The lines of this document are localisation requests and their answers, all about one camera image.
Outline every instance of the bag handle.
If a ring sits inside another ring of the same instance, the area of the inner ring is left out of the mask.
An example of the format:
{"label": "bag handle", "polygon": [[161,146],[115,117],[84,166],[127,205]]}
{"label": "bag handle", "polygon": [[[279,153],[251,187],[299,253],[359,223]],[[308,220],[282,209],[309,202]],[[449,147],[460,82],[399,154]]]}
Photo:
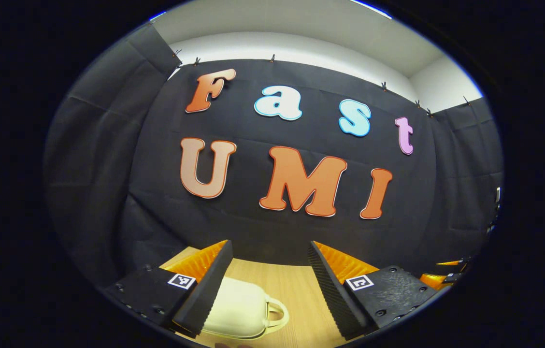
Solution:
{"label": "bag handle", "polygon": [[277,313],[283,313],[283,318],[279,320],[270,320],[268,321],[268,327],[266,328],[266,333],[274,333],[275,331],[283,328],[287,322],[290,320],[290,314],[287,312],[286,306],[282,304],[279,300],[273,299],[271,297],[268,298],[268,302],[270,304],[274,304],[279,306],[279,309],[274,308],[272,306],[268,306],[268,311],[274,311]]}

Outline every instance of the white ceiling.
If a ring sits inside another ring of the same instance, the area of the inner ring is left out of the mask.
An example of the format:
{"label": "white ceiling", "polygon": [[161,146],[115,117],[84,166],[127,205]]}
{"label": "white ceiling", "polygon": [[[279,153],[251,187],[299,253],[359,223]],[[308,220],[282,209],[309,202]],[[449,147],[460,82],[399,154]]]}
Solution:
{"label": "white ceiling", "polygon": [[219,33],[272,31],[338,44],[406,77],[444,57],[403,24],[350,0],[193,0],[155,20],[168,44]]}

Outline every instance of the tan letter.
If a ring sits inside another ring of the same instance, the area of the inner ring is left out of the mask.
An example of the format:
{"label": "tan letter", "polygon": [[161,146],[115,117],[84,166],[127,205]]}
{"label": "tan letter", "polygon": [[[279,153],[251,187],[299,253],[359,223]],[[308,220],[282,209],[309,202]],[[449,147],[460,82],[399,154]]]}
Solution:
{"label": "tan letter", "polygon": [[392,173],[386,169],[376,168],[372,170],[372,193],[365,209],[361,210],[361,218],[374,219],[382,216],[382,201],[385,199],[387,185],[392,180]]}
{"label": "tan letter", "polygon": [[197,180],[197,159],[205,143],[201,139],[186,137],[180,142],[182,160],[180,161],[180,180],[182,186],[195,196],[215,198],[223,192],[226,186],[228,163],[230,155],[236,152],[236,144],[229,141],[213,141],[210,148],[215,152],[213,178],[208,184]]}
{"label": "tan letter", "polygon": [[206,75],[200,76],[197,79],[198,85],[195,94],[193,95],[193,100],[191,101],[191,104],[187,105],[185,111],[193,113],[208,110],[210,107],[208,94],[212,93],[213,98],[219,97],[225,80],[230,81],[234,77],[236,77],[236,71],[234,69],[207,73]]}
{"label": "tan letter", "polygon": [[347,168],[343,159],[332,156],[323,158],[308,177],[301,154],[296,149],[275,146],[269,153],[274,159],[273,176],[268,194],[259,201],[261,207],[275,211],[285,209],[283,191],[287,187],[293,211],[299,211],[313,194],[312,202],[305,207],[308,214],[324,217],[335,215],[337,186],[341,173]]}

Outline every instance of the white handbag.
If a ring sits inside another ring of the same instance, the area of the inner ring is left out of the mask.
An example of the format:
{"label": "white handbag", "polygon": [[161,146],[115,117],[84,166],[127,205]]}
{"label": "white handbag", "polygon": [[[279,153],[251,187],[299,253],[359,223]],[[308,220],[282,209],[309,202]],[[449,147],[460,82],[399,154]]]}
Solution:
{"label": "white handbag", "polygon": [[[283,317],[270,320],[271,311],[281,313]],[[274,333],[283,328],[288,320],[290,315],[286,306],[272,299],[261,287],[224,277],[202,332],[251,340]]]}

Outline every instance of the pink letter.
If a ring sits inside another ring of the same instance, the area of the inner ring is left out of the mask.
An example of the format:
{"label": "pink letter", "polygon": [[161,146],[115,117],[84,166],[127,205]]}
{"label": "pink letter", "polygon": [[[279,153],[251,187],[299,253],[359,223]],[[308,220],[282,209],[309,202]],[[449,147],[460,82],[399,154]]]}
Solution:
{"label": "pink letter", "polygon": [[410,145],[410,134],[412,134],[412,127],[408,125],[408,119],[401,117],[395,120],[395,125],[399,127],[399,148],[401,152],[406,155],[410,155],[414,148]]}

